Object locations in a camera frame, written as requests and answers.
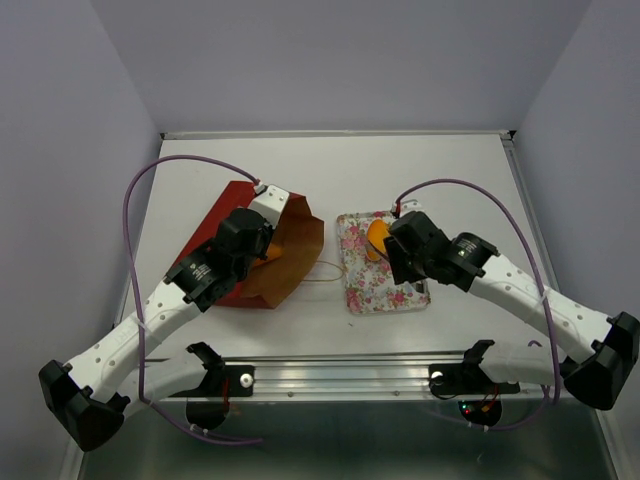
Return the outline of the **orange oval bread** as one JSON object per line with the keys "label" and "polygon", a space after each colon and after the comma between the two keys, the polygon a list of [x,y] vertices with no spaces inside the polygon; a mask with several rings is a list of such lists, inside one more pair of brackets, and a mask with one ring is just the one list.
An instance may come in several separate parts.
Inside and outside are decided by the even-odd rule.
{"label": "orange oval bread", "polygon": [[374,219],[366,231],[366,256],[370,261],[387,261],[384,240],[389,236],[388,224],[380,218]]}

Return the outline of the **long golden bread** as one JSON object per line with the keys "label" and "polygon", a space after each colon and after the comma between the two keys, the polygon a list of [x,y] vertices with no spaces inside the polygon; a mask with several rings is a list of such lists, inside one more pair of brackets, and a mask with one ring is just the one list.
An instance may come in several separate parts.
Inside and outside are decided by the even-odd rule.
{"label": "long golden bread", "polygon": [[281,246],[271,243],[265,255],[261,258],[257,258],[252,264],[252,268],[258,268],[259,266],[265,265],[269,262],[275,261],[283,256],[284,250]]}

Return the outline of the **red brown paper bag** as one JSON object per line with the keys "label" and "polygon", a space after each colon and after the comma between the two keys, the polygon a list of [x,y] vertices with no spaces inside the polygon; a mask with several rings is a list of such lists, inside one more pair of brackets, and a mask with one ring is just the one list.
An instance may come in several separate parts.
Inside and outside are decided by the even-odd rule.
{"label": "red brown paper bag", "polygon": [[[229,182],[176,260],[183,260],[212,237],[223,218],[236,207],[247,207],[253,196],[250,182]],[[324,222],[312,214],[304,195],[290,194],[267,250],[267,258],[257,261],[247,279],[216,304],[244,309],[278,307],[311,272],[323,247]]]}

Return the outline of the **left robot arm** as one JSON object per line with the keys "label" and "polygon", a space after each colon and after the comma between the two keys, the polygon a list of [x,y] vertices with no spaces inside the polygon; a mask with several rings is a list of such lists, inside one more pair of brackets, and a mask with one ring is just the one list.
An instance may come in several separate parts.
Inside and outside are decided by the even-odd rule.
{"label": "left robot arm", "polygon": [[146,301],[85,352],[51,360],[38,378],[48,409],[76,445],[90,452],[122,427],[135,401],[153,406],[147,353],[206,312],[248,276],[267,250],[281,214],[251,204],[223,219],[216,234],[172,266]]}

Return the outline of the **metal tongs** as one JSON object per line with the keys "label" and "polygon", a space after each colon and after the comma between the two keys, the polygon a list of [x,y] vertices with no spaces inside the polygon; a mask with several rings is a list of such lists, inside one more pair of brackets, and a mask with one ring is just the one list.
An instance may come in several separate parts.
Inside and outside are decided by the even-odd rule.
{"label": "metal tongs", "polygon": [[412,261],[405,253],[396,253],[389,257],[387,253],[382,252],[375,246],[369,246],[368,252],[375,254],[378,261],[384,261],[389,266],[391,281],[395,286],[407,284],[419,294],[427,293],[427,280],[416,277],[417,272],[412,265]]}

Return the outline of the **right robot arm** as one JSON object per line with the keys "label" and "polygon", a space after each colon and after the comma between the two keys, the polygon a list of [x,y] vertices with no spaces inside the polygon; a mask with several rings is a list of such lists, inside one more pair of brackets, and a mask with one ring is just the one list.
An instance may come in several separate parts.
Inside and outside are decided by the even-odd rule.
{"label": "right robot arm", "polygon": [[613,408],[639,358],[634,316],[589,309],[538,282],[481,237],[448,238],[422,211],[393,222],[383,245],[395,283],[430,279],[454,286],[547,336],[547,348],[477,342],[460,366],[466,387],[560,383],[592,408]]}

